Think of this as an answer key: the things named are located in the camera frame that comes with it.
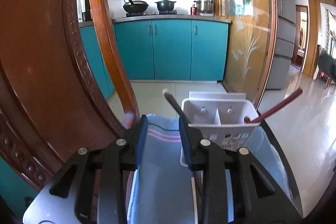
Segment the dark brown chopstick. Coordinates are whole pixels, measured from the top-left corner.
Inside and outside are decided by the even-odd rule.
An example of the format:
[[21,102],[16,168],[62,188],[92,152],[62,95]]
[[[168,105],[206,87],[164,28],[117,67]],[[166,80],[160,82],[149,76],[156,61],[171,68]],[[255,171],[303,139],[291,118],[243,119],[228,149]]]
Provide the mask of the dark brown chopstick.
[[183,112],[181,107],[179,106],[178,102],[176,101],[174,96],[168,91],[168,89],[163,89],[162,93],[163,93],[165,99],[171,105],[171,107],[179,114],[179,116],[182,117],[185,120],[186,123],[190,123],[187,116],[185,115],[185,113]]

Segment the teal kitchen cabinets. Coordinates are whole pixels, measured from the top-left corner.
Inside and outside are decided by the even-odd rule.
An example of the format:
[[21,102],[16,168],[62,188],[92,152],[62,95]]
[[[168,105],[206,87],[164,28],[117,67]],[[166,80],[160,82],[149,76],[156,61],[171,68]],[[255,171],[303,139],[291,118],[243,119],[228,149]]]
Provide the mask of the teal kitchen cabinets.
[[[229,23],[201,19],[149,18],[116,21],[116,42],[130,80],[221,81],[227,54]],[[103,102],[115,92],[93,23],[79,23],[80,36]],[[37,191],[1,159],[1,196],[22,219]]]

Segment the blue striped cloth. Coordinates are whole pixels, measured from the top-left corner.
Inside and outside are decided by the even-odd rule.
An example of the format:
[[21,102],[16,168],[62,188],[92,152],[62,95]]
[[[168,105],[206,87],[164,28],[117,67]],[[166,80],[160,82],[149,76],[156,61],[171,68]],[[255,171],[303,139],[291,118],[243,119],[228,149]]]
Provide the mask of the blue striped cloth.
[[[134,173],[127,223],[198,223],[195,217],[193,173],[180,163],[178,118],[148,114],[141,165]],[[258,126],[245,147],[293,201],[285,167],[266,131]]]

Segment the reddish brown chopstick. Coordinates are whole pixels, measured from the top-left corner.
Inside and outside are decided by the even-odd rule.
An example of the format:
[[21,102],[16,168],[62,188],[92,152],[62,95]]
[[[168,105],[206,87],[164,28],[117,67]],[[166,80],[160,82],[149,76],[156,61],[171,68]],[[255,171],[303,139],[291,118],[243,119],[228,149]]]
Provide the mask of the reddish brown chopstick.
[[297,97],[299,97],[303,93],[303,90],[301,88],[298,88],[296,91],[294,91],[290,96],[286,97],[284,100],[282,100],[280,103],[277,105],[273,106],[271,109],[266,111],[263,114],[260,114],[257,118],[251,120],[248,117],[244,118],[244,123],[259,123],[269,116],[272,116],[288,104],[290,104],[293,100],[295,100]]

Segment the carved wooden chair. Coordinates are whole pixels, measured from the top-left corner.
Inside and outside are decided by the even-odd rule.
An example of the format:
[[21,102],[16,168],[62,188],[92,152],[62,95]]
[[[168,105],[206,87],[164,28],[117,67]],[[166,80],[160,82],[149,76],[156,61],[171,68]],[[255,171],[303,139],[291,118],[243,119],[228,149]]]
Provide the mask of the carved wooden chair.
[[103,148],[139,121],[108,1],[89,1],[121,121],[89,67],[76,0],[1,0],[1,157],[35,190],[80,147]]

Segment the white plastic utensil holder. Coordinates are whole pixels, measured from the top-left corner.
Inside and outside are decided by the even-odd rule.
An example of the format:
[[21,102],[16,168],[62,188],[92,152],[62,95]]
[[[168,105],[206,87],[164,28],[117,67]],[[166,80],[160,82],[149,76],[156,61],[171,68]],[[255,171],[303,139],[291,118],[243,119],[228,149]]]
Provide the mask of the white plastic utensil holder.
[[259,115],[244,93],[189,92],[181,108],[190,127],[199,129],[204,139],[230,151],[244,147],[260,125],[252,123]]

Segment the dark chair in background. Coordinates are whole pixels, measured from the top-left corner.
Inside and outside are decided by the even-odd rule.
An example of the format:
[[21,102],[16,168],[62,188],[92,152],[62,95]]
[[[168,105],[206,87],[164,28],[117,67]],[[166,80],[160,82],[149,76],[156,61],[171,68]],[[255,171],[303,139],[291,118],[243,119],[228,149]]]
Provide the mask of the dark chair in background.
[[313,79],[316,81],[326,77],[325,88],[329,88],[331,83],[335,82],[335,59],[328,55],[320,45],[317,45],[315,65]]

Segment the grey refrigerator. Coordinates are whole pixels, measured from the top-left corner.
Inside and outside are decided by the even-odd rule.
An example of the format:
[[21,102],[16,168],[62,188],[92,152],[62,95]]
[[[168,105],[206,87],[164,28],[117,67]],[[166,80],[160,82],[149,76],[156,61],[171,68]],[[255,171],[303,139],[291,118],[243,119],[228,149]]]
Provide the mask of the grey refrigerator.
[[295,0],[277,0],[278,22],[274,56],[267,90],[281,90],[286,84],[295,40]]

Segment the black wok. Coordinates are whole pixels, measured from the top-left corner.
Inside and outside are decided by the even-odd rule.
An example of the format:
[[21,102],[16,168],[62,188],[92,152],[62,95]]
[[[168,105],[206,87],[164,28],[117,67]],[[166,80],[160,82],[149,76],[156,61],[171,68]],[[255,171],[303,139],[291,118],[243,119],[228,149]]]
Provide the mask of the black wok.
[[149,5],[145,1],[127,0],[127,2],[123,4],[123,9],[128,14],[143,13],[148,7]]

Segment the gas stove top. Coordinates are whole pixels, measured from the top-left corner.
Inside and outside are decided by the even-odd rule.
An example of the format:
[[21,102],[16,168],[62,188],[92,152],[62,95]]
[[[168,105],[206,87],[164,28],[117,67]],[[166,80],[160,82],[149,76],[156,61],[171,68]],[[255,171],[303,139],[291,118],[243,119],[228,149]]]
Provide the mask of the gas stove top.
[[147,16],[147,15],[177,15],[177,11],[158,11],[158,12],[152,12],[152,13],[146,13],[146,12],[131,12],[126,13],[126,17],[134,17],[134,16]]

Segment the black lidded pot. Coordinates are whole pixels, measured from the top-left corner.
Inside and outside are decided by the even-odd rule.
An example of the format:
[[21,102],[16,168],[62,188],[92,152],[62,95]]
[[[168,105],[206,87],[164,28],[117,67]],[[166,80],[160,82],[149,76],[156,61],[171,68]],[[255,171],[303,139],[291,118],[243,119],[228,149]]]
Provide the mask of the black lidded pot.
[[162,0],[156,2],[156,5],[159,12],[164,12],[164,11],[173,11],[175,3],[176,1]]

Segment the red thermos bottle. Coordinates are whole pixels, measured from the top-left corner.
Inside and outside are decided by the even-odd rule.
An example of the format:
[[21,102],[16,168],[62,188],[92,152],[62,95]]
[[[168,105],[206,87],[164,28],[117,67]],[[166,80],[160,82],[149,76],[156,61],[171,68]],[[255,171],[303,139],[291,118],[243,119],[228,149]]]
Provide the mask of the red thermos bottle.
[[191,10],[190,10],[191,15],[197,15],[197,7],[195,4],[192,5]]

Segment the stainless steel pot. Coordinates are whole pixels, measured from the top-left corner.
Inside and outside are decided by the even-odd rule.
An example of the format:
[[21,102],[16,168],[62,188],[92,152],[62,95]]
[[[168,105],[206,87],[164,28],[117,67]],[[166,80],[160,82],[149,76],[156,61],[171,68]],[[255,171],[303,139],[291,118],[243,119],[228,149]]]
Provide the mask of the stainless steel pot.
[[198,13],[213,14],[214,13],[214,0],[196,0],[194,1]]

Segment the frosted glass sliding door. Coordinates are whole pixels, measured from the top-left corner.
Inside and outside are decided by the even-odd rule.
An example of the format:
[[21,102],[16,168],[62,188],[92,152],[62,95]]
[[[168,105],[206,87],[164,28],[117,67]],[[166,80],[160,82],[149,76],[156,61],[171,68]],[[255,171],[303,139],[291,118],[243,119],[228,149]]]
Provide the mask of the frosted glass sliding door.
[[230,21],[224,87],[258,107],[273,60],[277,0],[215,0],[215,16]]

